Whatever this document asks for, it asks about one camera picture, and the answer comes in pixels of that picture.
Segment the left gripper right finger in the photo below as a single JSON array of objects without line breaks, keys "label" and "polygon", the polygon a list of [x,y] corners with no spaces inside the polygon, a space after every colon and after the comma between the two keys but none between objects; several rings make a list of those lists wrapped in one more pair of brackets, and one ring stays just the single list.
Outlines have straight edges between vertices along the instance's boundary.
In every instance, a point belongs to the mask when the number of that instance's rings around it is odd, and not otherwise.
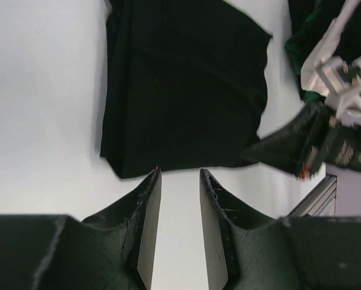
[{"label": "left gripper right finger", "polygon": [[200,171],[210,289],[361,289],[361,217],[273,219]]}]

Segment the black t-shirt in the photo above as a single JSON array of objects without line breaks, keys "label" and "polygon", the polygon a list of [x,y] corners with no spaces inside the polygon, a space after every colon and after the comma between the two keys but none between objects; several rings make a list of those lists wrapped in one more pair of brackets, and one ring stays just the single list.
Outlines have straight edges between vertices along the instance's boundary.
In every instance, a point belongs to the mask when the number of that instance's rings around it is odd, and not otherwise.
[{"label": "black t-shirt", "polygon": [[120,178],[244,167],[270,35],[225,1],[111,1],[100,154]]}]

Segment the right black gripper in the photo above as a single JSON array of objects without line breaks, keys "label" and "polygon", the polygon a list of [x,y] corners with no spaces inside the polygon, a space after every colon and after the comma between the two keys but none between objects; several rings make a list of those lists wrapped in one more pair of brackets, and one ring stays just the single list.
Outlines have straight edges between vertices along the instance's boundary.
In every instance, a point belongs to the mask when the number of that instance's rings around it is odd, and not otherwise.
[{"label": "right black gripper", "polygon": [[[361,110],[356,110],[361,117]],[[284,127],[246,147],[241,159],[263,163],[301,179],[323,164],[361,173],[361,125],[344,125],[319,102],[306,104]]]}]

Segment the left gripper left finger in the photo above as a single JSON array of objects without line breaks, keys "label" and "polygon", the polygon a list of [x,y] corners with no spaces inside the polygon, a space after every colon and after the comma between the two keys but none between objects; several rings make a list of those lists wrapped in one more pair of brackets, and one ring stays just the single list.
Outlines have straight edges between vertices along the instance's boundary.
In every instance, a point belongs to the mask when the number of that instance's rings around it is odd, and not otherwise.
[{"label": "left gripper left finger", "polygon": [[82,221],[0,214],[0,289],[150,289],[160,201],[154,169]]}]

